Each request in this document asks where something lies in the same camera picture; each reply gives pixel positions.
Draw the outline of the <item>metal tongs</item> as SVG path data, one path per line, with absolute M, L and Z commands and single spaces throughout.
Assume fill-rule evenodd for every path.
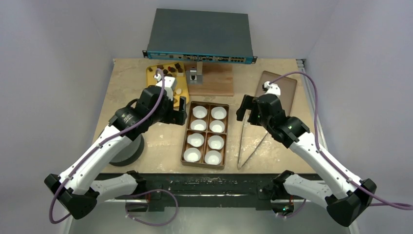
M 268 135 L 266 130 L 247 122 L 251 111 L 247 111 L 242 121 L 240 144 L 238 148 L 237 169 L 241 170 L 257 154 L 265 138 Z

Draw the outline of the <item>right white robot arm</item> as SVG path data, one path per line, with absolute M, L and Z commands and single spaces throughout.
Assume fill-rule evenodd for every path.
M 275 141 L 304 159 L 324 181 L 320 184 L 286 170 L 273 180 L 270 190 L 264 189 L 272 199 L 296 195 L 310 200 L 325 208 L 329 216 L 344 227 L 350 226 L 371 205 L 377 185 L 347 170 L 316 143 L 308 126 L 299 118 L 285 114 L 276 95 L 244 95 L 236 112 L 238 121 L 243 120 L 247 110 L 250 111 L 248 123 L 264 127 Z

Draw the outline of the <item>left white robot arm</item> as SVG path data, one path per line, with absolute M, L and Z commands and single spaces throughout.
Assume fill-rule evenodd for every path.
M 58 224 L 67 219 L 67 216 L 53 219 L 56 201 L 68 211 L 68 216 L 81 219 L 106 200 L 121 196 L 140 199 L 148 194 L 147 181 L 135 171 L 106 180 L 96 178 L 150 126 L 158 122 L 184 125 L 188 116 L 186 102 L 185 97 L 180 97 L 179 108 L 175 110 L 166 90 L 151 85 L 142 91 L 140 98 L 118 109 L 96 142 L 72 166 L 59 175 L 49 174 L 45 178 L 44 183 L 54 195 L 49 208 L 50 222 Z

